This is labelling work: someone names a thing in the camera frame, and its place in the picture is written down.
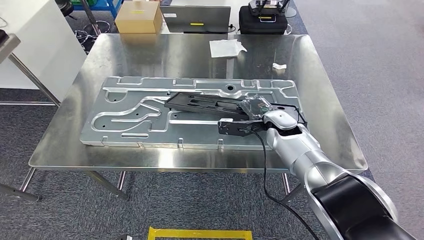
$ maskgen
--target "white tissue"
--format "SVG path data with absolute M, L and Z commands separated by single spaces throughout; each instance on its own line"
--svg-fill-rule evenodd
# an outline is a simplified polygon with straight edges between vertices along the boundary
M 237 57 L 240 51 L 247 52 L 237 39 L 209 41 L 209 46 L 212 58 Z
M 287 68 L 287 65 L 286 64 L 279 65 L 279 64 L 277 64 L 277 63 L 274 62 L 272 64 L 272 67 L 275 68 L 275 69 L 277 69 L 277 70 L 281 70 L 281 69 L 286 69 Z

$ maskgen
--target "black bag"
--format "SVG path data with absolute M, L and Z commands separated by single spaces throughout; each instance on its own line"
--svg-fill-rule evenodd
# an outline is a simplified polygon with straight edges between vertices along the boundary
M 273 15 L 269 19 L 253 16 L 248 6 L 242 6 L 238 12 L 241 34 L 284 34 L 287 29 L 285 15 Z

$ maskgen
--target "yellow frame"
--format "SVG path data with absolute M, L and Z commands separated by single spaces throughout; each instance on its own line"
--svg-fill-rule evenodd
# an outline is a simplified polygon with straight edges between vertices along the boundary
M 253 240 L 251 231 L 243 230 L 188 230 L 188 229 L 155 229 L 148 228 L 147 240 L 155 238 L 182 239 L 245 239 Z

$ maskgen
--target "aluminum plate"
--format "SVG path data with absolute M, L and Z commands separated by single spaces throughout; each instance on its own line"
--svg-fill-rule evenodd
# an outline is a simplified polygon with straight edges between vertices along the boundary
M 81 142 L 93 146 L 262 150 L 254 135 L 220 135 L 219 116 L 164 107 L 176 92 L 235 99 L 261 95 L 270 103 L 295 105 L 302 111 L 291 80 L 112 76 L 104 81 L 92 106 Z M 288 113 L 297 118 L 294 110 Z

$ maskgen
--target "green bin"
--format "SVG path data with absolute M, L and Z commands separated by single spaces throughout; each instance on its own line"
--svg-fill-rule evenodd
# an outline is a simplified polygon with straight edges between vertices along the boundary
M 70 0 L 70 2 L 75 5 L 75 6 L 81 6 L 81 1 L 80 0 Z M 97 3 L 97 0 L 87 0 L 87 3 L 89 6 L 94 6 Z

